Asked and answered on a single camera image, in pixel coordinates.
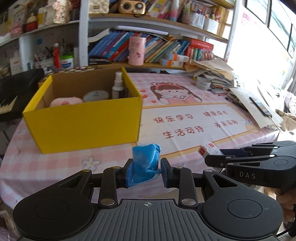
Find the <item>stuffed animal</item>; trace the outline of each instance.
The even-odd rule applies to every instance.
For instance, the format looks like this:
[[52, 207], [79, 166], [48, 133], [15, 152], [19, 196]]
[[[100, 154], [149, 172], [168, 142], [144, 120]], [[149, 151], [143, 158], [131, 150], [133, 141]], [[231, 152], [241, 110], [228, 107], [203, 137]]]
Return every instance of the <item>stuffed animal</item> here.
[[69, 97], [69, 98], [57, 98], [54, 99], [49, 107], [67, 105], [67, 104], [81, 104], [83, 100], [77, 97]]

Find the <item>red and white box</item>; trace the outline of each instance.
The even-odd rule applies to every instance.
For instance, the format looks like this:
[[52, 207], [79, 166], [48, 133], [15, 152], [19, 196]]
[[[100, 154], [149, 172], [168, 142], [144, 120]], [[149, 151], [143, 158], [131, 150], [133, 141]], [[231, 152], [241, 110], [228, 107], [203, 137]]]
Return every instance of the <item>red and white box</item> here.
[[205, 158], [207, 155], [223, 155], [219, 148], [216, 147], [212, 142], [206, 145], [201, 145], [198, 152], [203, 158]]

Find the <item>spray bottle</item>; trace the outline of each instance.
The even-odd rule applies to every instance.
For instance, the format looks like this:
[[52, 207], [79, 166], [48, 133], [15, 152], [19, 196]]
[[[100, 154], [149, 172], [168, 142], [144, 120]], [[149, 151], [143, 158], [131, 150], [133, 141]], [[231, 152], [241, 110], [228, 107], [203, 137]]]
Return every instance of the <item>spray bottle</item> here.
[[121, 99], [123, 98], [123, 81], [122, 81], [122, 72], [115, 73], [114, 86], [112, 87], [112, 99]]

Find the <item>poster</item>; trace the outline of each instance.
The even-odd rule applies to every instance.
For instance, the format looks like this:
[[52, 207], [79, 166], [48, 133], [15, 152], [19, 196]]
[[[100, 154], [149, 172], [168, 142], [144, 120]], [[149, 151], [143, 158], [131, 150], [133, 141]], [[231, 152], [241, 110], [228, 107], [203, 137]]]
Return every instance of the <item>poster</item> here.
[[138, 145], [155, 143], [161, 154], [187, 150], [259, 129], [228, 104], [143, 109]]

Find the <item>cardboard box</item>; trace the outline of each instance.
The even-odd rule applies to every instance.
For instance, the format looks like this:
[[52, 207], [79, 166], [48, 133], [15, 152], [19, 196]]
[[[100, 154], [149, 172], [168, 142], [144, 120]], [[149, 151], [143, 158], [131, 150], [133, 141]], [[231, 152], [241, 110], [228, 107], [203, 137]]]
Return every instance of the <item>cardboard box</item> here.
[[186, 55], [178, 55], [178, 54], [172, 54], [172, 53], [167, 53], [165, 58], [167, 60], [175, 60], [175, 61], [180, 61], [185, 63], [189, 61], [189, 57]]
[[[111, 96], [115, 72], [122, 71], [129, 97], [50, 107], [59, 97], [79, 97], [96, 90]], [[43, 154], [89, 149], [138, 140], [142, 96], [124, 68], [50, 75], [23, 112]]]
[[22, 63], [20, 57], [14, 57], [10, 60], [11, 75], [19, 74], [22, 72]]
[[180, 67], [180, 68], [184, 66], [184, 62], [167, 60], [167, 59], [161, 59], [160, 64], [162, 66], [172, 66], [172, 67]]

